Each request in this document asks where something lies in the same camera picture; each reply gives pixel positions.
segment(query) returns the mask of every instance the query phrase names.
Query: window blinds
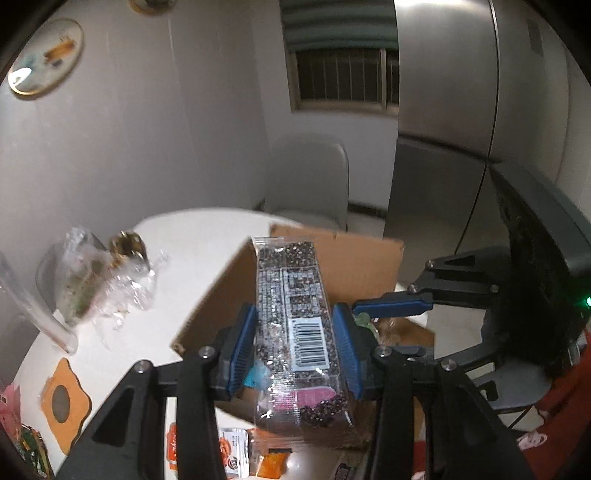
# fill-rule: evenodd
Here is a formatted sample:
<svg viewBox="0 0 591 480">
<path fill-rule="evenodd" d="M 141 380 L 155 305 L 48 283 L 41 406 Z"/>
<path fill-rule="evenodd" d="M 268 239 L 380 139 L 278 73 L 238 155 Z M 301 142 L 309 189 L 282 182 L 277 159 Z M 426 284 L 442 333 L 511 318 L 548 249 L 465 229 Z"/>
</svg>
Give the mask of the window blinds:
<svg viewBox="0 0 591 480">
<path fill-rule="evenodd" d="M 280 0 L 280 5 L 290 52 L 398 49 L 394 0 Z"/>
</svg>

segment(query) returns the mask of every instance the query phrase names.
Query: wooden coaster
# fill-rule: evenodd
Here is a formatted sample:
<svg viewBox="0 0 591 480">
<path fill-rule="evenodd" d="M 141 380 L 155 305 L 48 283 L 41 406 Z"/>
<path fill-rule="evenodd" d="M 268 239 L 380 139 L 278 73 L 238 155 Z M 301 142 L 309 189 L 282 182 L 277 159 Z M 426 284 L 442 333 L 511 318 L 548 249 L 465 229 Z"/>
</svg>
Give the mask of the wooden coaster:
<svg viewBox="0 0 591 480">
<path fill-rule="evenodd" d="M 80 436 L 92 403 L 67 358 L 60 360 L 53 376 L 47 381 L 41 396 L 41 409 L 61 451 L 68 455 Z"/>
</svg>

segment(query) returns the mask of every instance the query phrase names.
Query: stainless steel refrigerator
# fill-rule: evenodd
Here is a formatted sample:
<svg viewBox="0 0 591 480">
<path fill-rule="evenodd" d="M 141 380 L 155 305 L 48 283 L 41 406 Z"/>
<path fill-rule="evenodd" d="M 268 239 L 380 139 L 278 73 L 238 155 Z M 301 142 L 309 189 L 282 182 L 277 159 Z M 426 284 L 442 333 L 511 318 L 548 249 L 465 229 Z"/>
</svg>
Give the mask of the stainless steel refrigerator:
<svg viewBox="0 0 591 480">
<path fill-rule="evenodd" d="M 400 280 L 429 258 L 508 240 L 487 165 L 555 181 L 569 115 L 566 51 L 522 0 L 396 0 L 400 110 L 385 236 Z"/>
</svg>

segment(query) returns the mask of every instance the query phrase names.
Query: barcode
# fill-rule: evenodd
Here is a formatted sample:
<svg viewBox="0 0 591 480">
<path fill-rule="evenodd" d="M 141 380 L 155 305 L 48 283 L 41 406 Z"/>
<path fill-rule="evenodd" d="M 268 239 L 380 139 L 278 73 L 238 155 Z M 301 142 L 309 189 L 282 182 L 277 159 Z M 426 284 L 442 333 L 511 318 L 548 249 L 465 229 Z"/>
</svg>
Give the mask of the barcode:
<svg viewBox="0 0 591 480">
<path fill-rule="evenodd" d="M 290 349 L 293 371 L 329 367 L 329 356 L 320 317 L 290 319 Z"/>
</svg>

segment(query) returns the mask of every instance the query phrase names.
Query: blue gripper pad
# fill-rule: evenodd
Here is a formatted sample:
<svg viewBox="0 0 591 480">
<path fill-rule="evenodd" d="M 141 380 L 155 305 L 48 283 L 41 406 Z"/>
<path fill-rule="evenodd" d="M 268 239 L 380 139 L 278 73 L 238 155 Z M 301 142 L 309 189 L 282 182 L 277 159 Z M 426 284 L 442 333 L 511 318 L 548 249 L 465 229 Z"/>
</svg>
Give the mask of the blue gripper pad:
<svg viewBox="0 0 591 480">
<path fill-rule="evenodd" d="M 217 388 L 226 391 L 228 400 L 242 388 L 252 366 L 252 349 L 256 332 L 256 307 L 244 303 L 218 359 Z"/>
<path fill-rule="evenodd" d="M 374 335 L 355 324 L 346 303 L 335 305 L 332 322 L 339 362 L 349 391 L 356 400 L 376 400 L 384 385 L 384 376 L 372 363 L 372 351 L 378 345 Z"/>
<path fill-rule="evenodd" d="M 406 291 L 390 292 L 380 299 L 358 300 L 353 304 L 353 313 L 362 312 L 374 319 L 390 317 L 410 317 L 433 310 L 433 294 L 411 294 Z"/>
</svg>

